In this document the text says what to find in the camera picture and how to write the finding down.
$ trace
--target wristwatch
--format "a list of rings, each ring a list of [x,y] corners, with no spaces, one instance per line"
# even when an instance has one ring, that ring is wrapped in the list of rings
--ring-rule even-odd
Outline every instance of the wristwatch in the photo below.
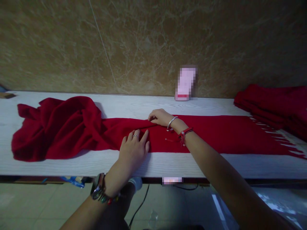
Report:
[[[93,200],[98,199],[98,197],[103,193],[103,182],[104,182],[104,173],[98,174],[98,176],[95,178],[92,189],[91,189],[91,197]]]

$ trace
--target red string bracelet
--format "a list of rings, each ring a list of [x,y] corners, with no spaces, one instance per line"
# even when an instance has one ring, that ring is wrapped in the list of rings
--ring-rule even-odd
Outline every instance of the red string bracelet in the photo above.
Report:
[[[181,146],[185,146],[185,136],[186,136],[187,133],[189,133],[191,131],[193,131],[192,127],[191,128],[187,128],[184,131],[181,131],[180,134],[178,135],[178,138],[180,140],[168,140],[168,139],[165,139],[165,140],[166,141],[171,141],[171,142],[178,142],[178,141],[180,141]]]

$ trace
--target red knit fabric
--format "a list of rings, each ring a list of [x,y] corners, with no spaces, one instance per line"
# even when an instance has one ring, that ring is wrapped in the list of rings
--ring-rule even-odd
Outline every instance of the red knit fabric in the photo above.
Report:
[[[276,129],[284,128],[307,141],[307,87],[263,88],[249,85],[234,104]]]
[[[122,138],[132,130],[149,129],[151,152],[188,152],[175,140],[175,132],[148,120],[101,119],[101,111],[89,97],[77,96],[66,101],[47,98],[33,108],[19,104],[18,112],[25,120],[14,135],[12,151],[16,160],[41,161],[67,159],[81,150],[119,150]],[[278,154],[304,158],[281,145],[279,134],[266,133],[256,121],[245,116],[182,116],[194,131],[219,153]],[[284,143],[292,145],[286,139]]]

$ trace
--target black cable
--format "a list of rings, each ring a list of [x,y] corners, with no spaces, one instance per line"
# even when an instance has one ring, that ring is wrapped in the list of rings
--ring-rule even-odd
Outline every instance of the black cable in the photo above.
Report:
[[[133,222],[133,219],[134,219],[135,214],[136,214],[136,213],[138,212],[138,210],[142,207],[142,205],[143,205],[143,203],[144,203],[144,201],[145,201],[145,199],[146,199],[146,196],[147,196],[147,193],[148,193],[148,189],[149,189],[149,184],[148,184],[147,191],[146,191],[146,194],[145,194],[145,197],[144,197],[143,202],[141,203],[141,205],[139,206],[139,208],[137,209],[137,211],[134,213],[134,215],[133,215],[133,217],[132,217],[132,219],[131,219],[131,221],[130,221],[130,224],[129,224],[129,226],[128,226],[129,229],[131,228],[131,225],[132,225],[132,222]]]
[[[183,189],[183,190],[192,191],[192,190],[195,190],[195,189],[197,189],[197,188],[198,188],[198,184],[197,184],[197,186],[196,186],[195,188],[182,188],[182,187],[177,187],[177,186],[174,186],[174,187],[176,187],[176,188],[180,188],[180,189]]]

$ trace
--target right hand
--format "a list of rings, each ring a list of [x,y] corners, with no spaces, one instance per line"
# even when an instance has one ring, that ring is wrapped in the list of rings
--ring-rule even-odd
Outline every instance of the right hand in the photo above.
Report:
[[[174,118],[173,115],[166,112],[164,109],[153,110],[149,114],[148,120],[154,124],[168,126],[169,122]]]

